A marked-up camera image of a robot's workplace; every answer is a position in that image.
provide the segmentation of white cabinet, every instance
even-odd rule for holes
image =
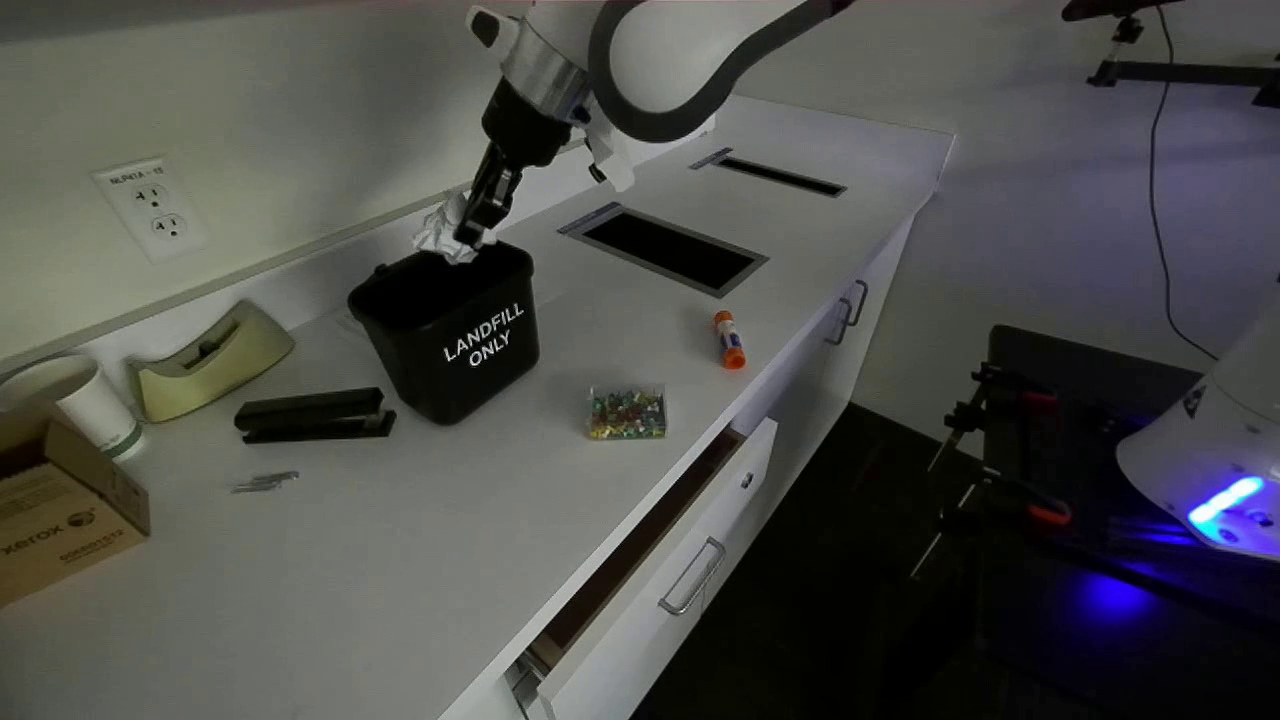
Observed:
[[[748,395],[748,439],[713,444],[468,720],[630,716],[847,407],[904,244],[908,226]]]

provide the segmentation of rectangular slot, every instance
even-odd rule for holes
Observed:
[[[693,162],[693,168],[729,168],[729,173],[742,173],[742,177],[761,177],[761,178],[772,178],[772,185],[789,185],[789,187],[798,187],[798,193],[816,193],[816,196],[839,196],[842,187],[839,185],[826,185],[826,178],[816,178],[816,177],[798,177],[798,173],[784,173],[784,168],[769,168],[769,162],[756,162],[756,158],[738,158],[731,156],[731,148],[718,148],[716,156]]]
[[[596,208],[590,217],[568,224],[563,237],[581,237],[713,294],[729,294],[751,266],[765,265],[765,256],[748,247],[636,217],[619,204]]]

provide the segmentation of blue light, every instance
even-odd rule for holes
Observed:
[[[1205,505],[1196,505],[1196,508],[1186,510],[1186,521],[1192,521],[1196,527],[1214,525],[1218,510],[1243,505],[1243,498],[1254,497],[1260,488],[1262,488],[1260,475],[1238,475],[1231,488],[1224,488],[1224,493],[1207,497]]]
[[[1126,620],[1145,616],[1149,602],[1151,598],[1149,598],[1145,588],[1122,582],[1122,579],[1103,577],[1103,573],[1089,573],[1077,582],[1077,613],[1082,613],[1082,620],[1093,620],[1093,623],[1122,628]]]

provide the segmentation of electrical outlet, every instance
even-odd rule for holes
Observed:
[[[165,260],[204,244],[196,211],[165,158],[141,158],[95,173],[134,244]]]

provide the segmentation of black bin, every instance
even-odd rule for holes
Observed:
[[[376,266],[351,294],[402,403],[455,424],[536,363],[531,260],[488,244],[472,265],[415,252]]]

